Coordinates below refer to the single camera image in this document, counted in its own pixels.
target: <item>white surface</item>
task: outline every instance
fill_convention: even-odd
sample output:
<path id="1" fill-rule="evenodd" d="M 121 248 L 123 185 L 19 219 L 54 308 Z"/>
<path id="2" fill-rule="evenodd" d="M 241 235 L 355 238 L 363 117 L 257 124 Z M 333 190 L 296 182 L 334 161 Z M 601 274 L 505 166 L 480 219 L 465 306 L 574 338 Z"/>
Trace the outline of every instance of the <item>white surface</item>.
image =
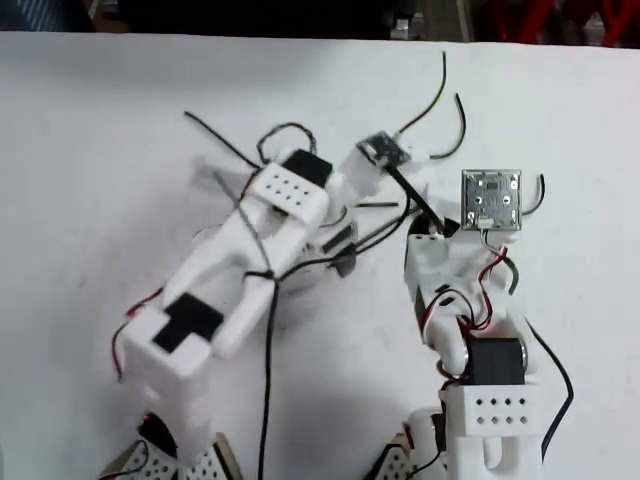
<path id="1" fill-rule="evenodd" d="M 235 160 L 185 108 L 252 155 L 275 123 L 297 120 L 320 155 L 343 158 L 432 98 L 441 48 L 442 103 L 404 142 L 417 158 L 449 148 L 455 91 L 469 129 L 454 158 L 420 177 L 453 194 L 462 168 L 522 168 L 525 202 L 534 175 L 547 178 L 544 206 L 511 249 L 517 295 L 576 386 L 546 478 L 631 478 L 637 444 L 619 439 L 640 429 L 636 52 L 14 33 L 0 34 L 5 477 L 91 478 L 133 438 L 110 335 L 184 259 L 193 234 L 229 209 L 190 183 L 195 155 Z M 399 197 L 385 185 L 381 198 Z M 361 217 L 366 230 L 382 214 Z M 436 405 L 441 379 L 420 344 L 403 254 L 398 233 L 346 280 L 282 301 L 268 478 L 358 478 L 411 410 Z M 257 330 L 212 372 L 211 407 L 246 478 L 256 474 L 262 410 L 264 322 Z M 550 362 L 544 371 L 550 420 L 564 390 Z"/>

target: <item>cable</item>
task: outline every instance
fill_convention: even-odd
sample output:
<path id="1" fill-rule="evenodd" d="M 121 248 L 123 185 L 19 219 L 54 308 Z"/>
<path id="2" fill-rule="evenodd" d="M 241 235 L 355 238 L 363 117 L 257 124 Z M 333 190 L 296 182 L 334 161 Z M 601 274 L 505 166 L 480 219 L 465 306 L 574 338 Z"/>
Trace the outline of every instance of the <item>cable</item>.
<path id="1" fill-rule="evenodd" d="M 489 243 L 489 230 L 480 230 L 480 241 L 482 242 L 482 246 L 493 253 L 496 257 L 502 255 L 499 248 L 496 248 Z"/>
<path id="2" fill-rule="evenodd" d="M 549 449 L 549 444 L 551 443 L 551 440 L 553 439 L 553 436 L 555 435 L 556 430 L 558 430 L 560 423 L 562 423 L 562 419 L 564 418 L 567 411 L 569 410 L 569 407 L 573 403 L 574 392 L 573 392 L 573 385 L 571 383 L 571 378 L 569 378 L 569 374 L 565 370 L 560 359 L 556 356 L 555 353 L 553 353 L 553 350 L 551 350 L 551 347 L 547 345 L 547 343 L 542 339 L 540 334 L 535 330 L 535 328 L 533 328 L 531 323 L 529 323 L 529 320 L 527 320 L 527 325 L 529 325 L 529 328 L 531 329 L 531 333 L 533 333 L 533 336 L 536 338 L 538 343 L 542 346 L 544 351 L 547 352 L 547 355 L 551 357 L 551 360 L 553 361 L 555 366 L 558 368 L 558 371 L 560 372 L 560 375 L 562 375 L 562 379 L 564 380 L 564 384 L 567 387 L 567 398 L 563 402 L 562 406 L 560 407 L 560 410 L 558 410 L 558 413 L 554 417 L 553 422 L 551 422 L 551 425 L 549 426 L 547 433 L 542 439 L 542 447 L 541 447 L 542 461 L 544 461 L 545 457 L 547 456 L 547 450 Z"/>
<path id="3" fill-rule="evenodd" d="M 511 270 L 511 285 L 509 286 L 509 295 L 513 295 L 518 288 L 518 283 L 520 283 L 520 271 L 516 264 L 511 260 L 511 258 L 505 255 L 503 262 L 509 270 Z"/>
<path id="4" fill-rule="evenodd" d="M 269 138 L 273 137 L 276 133 L 280 132 L 281 130 L 284 130 L 285 128 L 297 128 L 298 130 L 302 131 L 309 139 L 309 152 L 312 153 L 313 155 L 317 153 L 317 150 L 318 150 L 317 142 L 316 142 L 316 137 L 313 136 L 313 132 L 300 123 L 286 122 L 280 125 L 276 125 L 271 130 L 269 130 L 265 135 L 263 135 L 262 138 L 260 138 L 260 140 L 258 140 L 258 144 L 256 145 L 256 148 L 258 150 L 258 155 L 260 156 L 260 161 L 265 165 L 269 163 L 269 160 L 264 154 L 265 142 Z"/>
<path id="5" fill-rule="evenodd" d="M 469 324 L 467 322 L 467 328 L 470 330 L 475 330 L 476 329 L 476 325 L 475 325 L 475 313 L 473 311 L 473 307 L 471 306 L 471 302 L 469 301 L 469 299 L 460 291 L 460 290 L 456 290 L 455 288 L 447 288 L 446 290 L 442 290 L 441 292 L 438 292 L 438 294 L 433 297 L 433 299 L 431 300 L 431 302 L 429 302 L 429 305 L 427 306 L 424 316 L 422 317 L 422 321 L 418 324 L 418 326 L 420 327 L 420 334 L 422 336 L 422 340 L 426 343 L 426 334 L 427 334 L 427 324 L 429 323 L 429 319 L 431 318 L 431 313 L 433 312 L 433 308 L 436 305 L 436 302 L 441 298 L 444 297 L 445 295 L 449 294 L 449 293 L 455 293 L 456 295 L 458 295 L 460 298 L 462 298 L 462 300 L 467 304 L 467 308 L 469 309 L 469 316 L 471 317 L 471 325 L 473 325 L 472 327 L 469 327 Z"/>
<path id="6" fill-rule="evenodd" d="M 236 210 L 238 210 L 238 214 L 240 214 L 240 217 L 242 217 L 242 221 L 245 223 L 245 225 L 251 232 L 251 236 L 256 241 L 256 245 L 258 246 L 258 249 L 260 250 L 262 257 L 264 258 L 264 263 L 266 264 L 269 270 L 272 270 L 271 262 L 269 261 L 269 255 L 267 255 L 267 251 L 264 248 L 264 244 L 262 243 L 262 240 L 260 240 L 260 235 L 258 235 L 258 232 L 256 231 L 255 227 L 251 224 L 251 221 L 247 216 L 247 212 L 245 212 L 244 208 L 242 208 L 242 205 L 240 205 L 240 199 L 233 194 L 233 191 L 229 188 L 229 185 L 227 185 L 227 183 L 224 181 L 224 179 L 222 178 L 222 176 L 220 176 L 218 172 L 213 172 L 213 179 L 216 182 L 218 182 L 218 185 L 220 185 L 220 188 L 222 188 L 222 191 L 224 192 L 224 194 L 227 197 L 229 197 L 229 199 L 233 202 L 234 204 L 233 206 L 235 207 Z"/>
<path id="7" fill-rule="evenodd" d="M 122 330 L 124 330 L 124 327 L 126 327 L 129 324 L 129 321 L 133 317 L 135 317 L 136 313 L 138 313 L 138 310 L 140 310 L 151 300 L 159 296 L 163 290 L 164 290 L 164 287 L 158 288 L 151 295 L 143 298 L 142 300 L 138 301 L 135 305 L 133 305 L 131 308 L 129 308 L 125 312 L 125 316 L 127 317 L 127 320 L 122 325 L 120 325 L 115 332 L 113 332 L 113 336 L 111 337 L 111 360 L 113 361 L 113 368 L 115 368 L 116 370 L 116 376 L 118 377 L 118 382 L 122 381 L 122 365 L 120 364 L 120 359 L 118 358 L 118 352 L 116 350 L 116 343 L 118 341 L 118 337 L 120 336 L 120 333 L 122 333 Z"/>
<path id="8" fill-rule="evenodd" d="M 222 143 L 224 143 L 224 145 L 231 150 L 233 153 L 235 153 L 238 158 L 240 158 L 242 161 L 244 161 L 244 163 L 246 163 L 247 165 L 249 165 L 252 168 L 255 169 L 259 169 L 260 165 L 258 165 L 257 163 L 249 160 L 249 157 L 247 157 L 244 153 L 240 152 L 240 150 L 238 150 L 236 147 L 234 147 L 231 142 L 229 142 L 226 138 L 224 138 L 222 135 L 220 135 L 218 132 L 216 132 L 213 128 L 211 128 L 209 125 L 207 125 L 204 120 L 202 120 L 201 118 L 197 117 L 196 115 L 194 115 L 193 113 L 186 111 L 184 112 L 184 114 L 189 117 L 190 119 L 194 120 L 195 122 L 197 122 L 198 124 L 200 124 L 202 127 L 204 127 L 211 135 L 213 135 L 214 137 L 216 137 L 218 140 L 220 140 Z"/>
<path id="9" fill-rule="evenodd" d="M 438 458 L 440 458 L 440 451 L 438 451 L 438 453 L 436 453 L 436 456 L 433 457 L 432 460 L 430 460 L 429 462 L 425 463 L 424 465 L 422 465 L 420 468 L 417 468 L 416 470 L 414 470 L 413 472 L 411 472 L 409 475 L 407 475 L 406 479 L 409 480 L 410 478 L 415 477 L 418 473 L 423 472 L 424 470 L 426 470 L 427 468 L 429 468 L 431 465 L 433 465 L 434 463 L 436 463 L 438 461 Z"/>
<path id="10" fill-rule="evenodd" d="M 434 99 L 431 101 L 431 103 L 427 108 L 425 108 L 422 112 L 420 112 L 415 118 L 407 122 L 406 125 L 400 127 L 400 129 L 394 135 L 394 138 L 396 140 L 400 138 L 400 135 L 402 135 L 409 128 L 411 128 L 421 119 L 423 119 L 433 109 L 433 107 L 435 107 L 436 103 L 438 103 L 438 100 L 440 100 L 440 96 L 442 95 L 442 91 L 444 90 L 444 86 L 446 83 L 447 83 L 447 52 L 442 52 L 442 82 L 440 83 L 440 88 L 438 89 L 438 93 L 436 93 L 436 96 L 434 97 Z"/>
<path id="11" fill-rule="evenodd" d="M 413 206 L 409 209 L 409 215 L 407 215 L 407 218 L 410 217 L 411 215 L 413 215 L 414 213 L 418 213 L 420 211 L 419 207 Z M 395 225 L 398 220 L 400 220 L 402 218 L 403 214 L 398 215 L 395 218 L 392 218 L 391 220 L 389 220 L 386 223 L 383 223 L 382 225 L 380 225 L 379 227 L 376 227 L 373 231 L 369 232 L 367 235 L 365 235 L 364 237 L 362 237 L 360 240 L 358 240 L 355 243 L 355 247 L 359 248 L 362 245 L 364 245 L 366 242 L 368 242 L 369 240 L 371 240 L 372 238 L 377 237 L 378 235 L 380 235 L 382 232 L 384 232 L 387 228 L 389 228 L 391 225 Z"/>
<path id="12" fill-rule="evenodd" d="M 544 175 L 542 173 L 538 176 L 538 185 L 540 188 L 540 196 L 538 197 L 538 201 L 529 210 L 522 212 L 523 217 L 526 217 L 527 215 L 531 215 L 532 213 L 535 213 L 540 208 L 540 205 L 542 205 L 542 202 L 544 202 L 544 195 L 547 189 L 544 184 Z"/>
<path id="13" fill-rule="evenodd" d="M 264 478 L 264 456 L 267 447 L 267 432 L 269 429 L 269 405 L 271 403 L 271 346 L 273 344 L 273 326 L 276 318 L 276 308 L 278 306 L 278 297 L 280 293 L 280 282 L 275 282 L 273 290 L 273 298 L 271 307 L 269 308 L 269 317 L 267 320 L 267 338 L 264 350 L 264 404 L 262 410 L 262 429 L 260 432 L 260 451 L 258 453 L 258 479 Z"/>
<path id="14" fill-rule="evenodd" d="M 391 208 L 398 205 L 398 202 L 362 202 L 356 204 L 356 208 Z"/>
<path id="15" fill-rule="evenodd" d="M 320 227 L 318 228 L 329 228 L 329 227 L 335 227 L 336 225 L 338 225 L 342 220 L 344 220 L 344 218 L 347 216 L 348 213 L 348 209 L 347 207 L 342 207 L 342 212 L 340 213 L 340 217 L 338 217 L 338 219 L 335 222 L 331 222 L 331 223 L 325 223 L 324 225 L 320 225 Z"/>
<path id="16" fill-rule="evenodd" d="M 431 209 L 426 200 L 422 198 L 422 195 L 420 195 L 416 191 L 416 189 L 413 188 L 413 185 L 411 185 L 411 183 L 409 183 L 409 181 L 404 177 L 404 175 L 400 173 L 400 170 L 390 165 L 387 165 L 386 167 L 384 167 L 384 169 L 396 182 L 398 182 L 398 185 L 400 185 L 405 193 L 409 195 L 409 197 L 411 197 L 411 200 L 416 202 L 416 204 L 424 212 L 425 216 L 433 224 L 435 224 L 438 233 L 444 233 L 444 224 L 442 223 L 442 220 L 440 220 L 440 217 L 436 215 L 436 213 Z"/>
<path id="17" fill-rule="evenodd" d="M 127 310 L 125 312 L 125 316 L 127 318 L 133 318 L 136 315 L 136 313 L 138 313 L 138 310 L 140 310 L 142 307 L 144 307 L 151 300 L 153 300 L 156 297 L 158 297 L 162 293 L 163 290 L 164 290 L 164 287 L 160 287 L 155 292 L 153 292 L 151 295 L 149 295 L 148 297 L 145 297 L 142 300 L 138 301 L 138 303 L 136 303 L 133 307 L 131 307 L 129 310 Z"/>
<path id="18" fill-rule="evenodd" d="M 485 308 L 487 310 L 487 315 L 479 325 L 475 326 L 475 330 L 486 330 L 491 325 L 491 319 L 493 316 L 493 305 L 491 304 L 491 299 L 489 298 L 489 294 L 485 290 L 484 285 L 482 284 L 482 281 L 484 280 L 485 275 L 491 269 L 493 269 L 493 267 L 498 265 L 500 262 L 504 261 L 508 251 L 509 250 L 507 249 L 507 247 L 503 247 L 500 254 L 493 261 L 491 261 L 487 266 L 485 266 L 482 270 L 480 270 L 480 272 L 478 273 L 478 283 L 480 284 L 480 289 L 482 290 L 482 298 L 484 300 Z"/>
<path id="19" fill-rule="evenodd" d="M 139 466 L 137 466 L 136 468 L 132 469 L 132 470 L 127 470 L 124 472 L 111 472 L 111 473 L 105 473 L 103 475 L 100 475 L 98 477 L 98 480 L 111 480 L 112 478 L 118 478 L 118 477 L 123 477 L 124 475 L 131 475 L 133 473 L 138 473 L 141 472 L 142 469 L 144 467 L 147 466 L 147 463 L 149 463 L 149 445 L 147 445 L 147 442 L 145 442 L 144 440 L 138 440 L 135 445 L 135 448 L 138 448 L 138 445 L 142 444 L 144 446 L 144 462 L 142 462 Z"/>
<path id="20" fill-rule="evenodd" d="M 400 228 L 400 226 L 404 223 L 406 218 L 409 216 L 409 212 L 410 211 L 411 211 L 411 199 L 409 198 L 409 195 L 407 195 L 407 199 L 406 199 L 406 202 L 405 202 L 404 210 L 402 211 L 402 213 L 400 214 L 400 216 L 396 220 L 396 223 L 395 224 L 391 224 L 392 228 L 387 233 L 385 233 L 384 235 L 382 235 L 381 237 L 379 237 L 377 240 L 373 241 L 369 245 L 364 246 L 364 247 L 362 245 L 360 245 L 360 248 L 356 247 L 356 255 L 360 255 L 360 254 L 366 252 L 367 250 L 372 249 L 376 245 L 380 245 L 387 238 L 389 238 L 391 235 L 393 235 Z"/>
<path id="21" fill-rule="evenodd" d="M 265 453 L 266 453 L 267 433 L 269 428 L 269 411 L 270 411 L 270 401 L 271 401 L 271 352 L 272 352 L 272 343 L 273 343 L 273 329 L 275 324 L 275 314 L 277 310 L 278 298 L 280 293 L 280 284 L 287 277 L 289 277 L 290 275 L 293 275 L 293 273 L 300 270 L 301 268 L 304 268 L 305 266 L 318 264 L 318 263 L 329 263 L 339 258 L 339 256 L 336 255 L 329 258 L 321 258 L 316 260 L 309 260 L 307 262 L 301 262 L 297 265 L 294 265 L 289 270 L 287 270 L 279 278 L 275 278 L 273 276 L 273 270 L 269 262 L 269 257 L 266 253 L 264 245 L 262 244 L 262 241 L 260 240 L 260 236 L 258 235 L 258 232 L 255 230 L 255 228 L 249 221 L 249 218 L 246 212 L 244 212 L 244 210 L 242 209 L 242 206 L 240 205 L 240 200 L 235 197 L 231 189 L 226 185 L 224 180 L 220 177 L 220 175 L 217 172 L 214 173 L 213 176 L 214 176 L 214 179 L 218 182 L 218 184 L 220 184 L 220 187 L 222 188 L 225 195 L 227 195 L 227 197 L 229 197 L 234 203 L 235 208 L 238 210 L 238 213 L 242 217 L 247 228 L 251 231 L 251 234 L 254 237 L 256 244 L 258 245 L 258 248 L 260 249 L 260 251 L 262 252 L 262 255 L 264 256 L 264 260 L 265 260 L 265 263 L 267 264 L 267 268 L 269 269 L 269 272 L 267 272 L 266 274 L 261 274 L 260 276 L 263 276 L 264 278 L 271 278 L 274 281 L 273 297 L 271 300 L 271 307 L 269 309 L 269 316 L 267 320 L 267 333 L 266 333 L 266 344 L 265 344 L 265 392 L 264 392 L 264 404 L 263 404 L 263 413 L 262 413 L 262 428 L 260 432 L 260 450 L 258 454 L 258 479 L 262 480 L 264 478 L 264 459 L 265 459 Z M 410 211 L 410 200 L 409 200 L 409 197 L 407 196 L 405 211 L 403 212 L 402 215 L 400 215 L 400 217 L 398 217 L 397 224 L 394 226 L 394 228 L 392 228 L 392 231 L 387 233 L 383 238 L 374 241 L 371 245 L 362 247 L 359 251 L 355 252 L 355 255 L 359 255 L 365 252 L 366 250 L 373 248 L 375 245 L 378 245 L 382 240 L 384 240 L 385 238 L 388 238 L 388 236 L 391 233 L 393 233 L 399 228 L 399 226 L 402 224 L 402 221 L 404 221 L 404 219 L 408 216 L 409 211 Z"/>
<path id="22" fill-rule="evenodd" d="M 213 174 L 213 178 L 218 182 L 224 194 L 231 199 L 236 210 L 242 217 L 242 221 L 247 226 L 262 256 L 264 257 L 264 262 L 267 265 L 268 272 L 258 275 L 258 272 L 247 272 L 247 274 L 261 276 L 263 278 L 268 278 L 273 280 L 273 296 L 271 298 L 271 307 L 269 308 L 269 318 L 267 320 L 267 337 L 266 337 L 266 345 L 265 345 L 265 360 L 264 360 L 264 370 L 265 370 L 265 389 L 264 389 L 264 405 L 262 411 L 262 428 L 260 431 L 260 451 L 258 454 L 258 479 L 262 480 L 264 477 L 264 456 L 266 451 L 267 444 L 267 432 L 269 428 L 269 405 L 271 401 L 271 345 L 273 340 L 273 325 L 275 322 L 275 314 L 276 308 L 278 305 L 278 297 L 280 293 L 280 280 L 275 278 L 273 275 L 273 269 L 271 268 L 271 262 L 269 261 L 269 256 L 267 255 L 267 251 L 260 239 L 260 235 L 256 231 L 255 227 L 251 224 L 247 213 L 240 205 L 240 199 L 237 198 L 233 191 L 229 188 L 229 186 L 225 183 L 224 179 L 215 172 Z"/>
<path id="23" fill-rule="evenodd" d="M 449 150 L 447 153 L 430 155 L 429 159 L 431 160 L 443 160 L 445 158 L 449 158 L 451 155 L 453 155 L 458 151 L 458 149 L 462 145 L 462 142 L 464 142 L 464 138 L 467 135 L 467 116 L 464 113 L 464 107 L 462 106 L 460 95 L 456 93 L 455 99 L 456 99 L 456 106 L 458 107 L 458 113 L 460 114 L 460 124 L 461 124 L 460 136 L 458 137 L 458 141 L 456 142 L 455 146 L 451 150 Z"/>

